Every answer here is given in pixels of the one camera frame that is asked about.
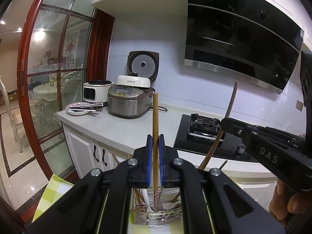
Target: countertop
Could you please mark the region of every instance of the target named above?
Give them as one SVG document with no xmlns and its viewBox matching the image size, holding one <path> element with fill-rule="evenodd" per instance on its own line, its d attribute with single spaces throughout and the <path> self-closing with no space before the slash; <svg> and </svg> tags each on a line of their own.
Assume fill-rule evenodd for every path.
<svg viewBox="0 0 312 234">
<path fill-rule="evenodd" d="M 173 147 L 182 115 L 196 112 L 180 108 L 178 111 L 170 109 L 168 112 L 159 112 L 159 134 L 164 134 L 165 144 Z M 222 117 L 206 114 L 209 117 Z M 68 126 L 90 136 L 106 145 L 128 154 L 146 145 L 148 134 L 152 134 L 152 111 L 147 111 L 136 119 L 122 119 L 108 113 L 107 107 L 96 113 L 82 116 L 72 116 L 65 110 L 57 113 L 58 119 Z M 200 165 L 204 156 L 178 150 L 179 157 L 186 159 L 196 167 Z M 224 159 L 211 158 L 206 170 L 219 168 Z M 260 163 L 229 160 L 222 171 L 229 177 L 236 178 L 275 178 L 268 169 Z"/>
</svg>

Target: gas stove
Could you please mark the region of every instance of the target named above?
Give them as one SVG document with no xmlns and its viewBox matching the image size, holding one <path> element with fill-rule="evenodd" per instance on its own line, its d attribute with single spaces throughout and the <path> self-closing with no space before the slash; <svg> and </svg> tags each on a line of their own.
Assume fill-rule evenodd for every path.
<svg viewBox="0 0 312 234">
<path fill-rule="evenodd" d="M 182 151 L 206 155 L 220 129 L 220 120 L 218 119 L 200 116 L 196 113 L 192 115 L 183 114 L 174 147 Z M 242 155 L 236 153 L 238 145 L 242 144 L 243 142 L 239 137 L 224 132 L 213 156 L 223 159 L 257 162 L 246 152 Z"/>
</svg>

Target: power outlet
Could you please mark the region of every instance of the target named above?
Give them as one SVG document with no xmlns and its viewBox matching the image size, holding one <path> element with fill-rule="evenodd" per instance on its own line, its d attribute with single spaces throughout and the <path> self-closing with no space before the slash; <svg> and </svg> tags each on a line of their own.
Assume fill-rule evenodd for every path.
<svg viewBox="0 0 312 234">
<path fill-rule="evenodd" d="M 297 100 L 296 109 L 302 112 L 302 108 L 303 108 L 303 103 Z"/>
</svg>

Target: screw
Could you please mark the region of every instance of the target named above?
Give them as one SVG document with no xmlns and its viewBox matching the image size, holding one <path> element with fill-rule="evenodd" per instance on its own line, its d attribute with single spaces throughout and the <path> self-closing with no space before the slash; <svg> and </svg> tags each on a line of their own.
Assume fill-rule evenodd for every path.
<svg viewBox="0 0 312 234">
<path fill-rule="evenodd" d="M 221 171 L 217 168 L 213 168 L 210 170 L 210 173 L 213 175 L 213 176 L 216 176 L 218 177 L 220 174 L 221 174 Z"/>
<path fill-rule="evenodd" d="M 99 176 L 101 174 L 101 170 L 100 169 L 93 169 L 92 171 L 91 171 L 91 175 L 93 176 L 93 177 L 97 177 L 97 176 Z"/>
<path fill-rule="evenodd" d="M 138 160 L 136 160 L 136 159 L 129 159 L 128 160 L 128 164 L 129 165 L 137 165 L 138 164 Z"/>
<path fill-rule="evenodd" d="M 176 164 L 176 165 L 183 164 L 183 159 L 179 159 L 179 158 L 174 159 L 174 164 Z"/>
</svg>

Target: range hood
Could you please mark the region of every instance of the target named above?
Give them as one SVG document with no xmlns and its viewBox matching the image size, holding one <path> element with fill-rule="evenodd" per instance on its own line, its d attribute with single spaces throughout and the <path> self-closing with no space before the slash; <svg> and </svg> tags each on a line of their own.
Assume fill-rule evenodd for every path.
<svg viewBox="0 0 312 234">
<path fill-rule="evenodd" d="M 184 64 L 280 94 L 296 65 L 303 34 L 265 0 L 188 0 Z"/>
</svg>

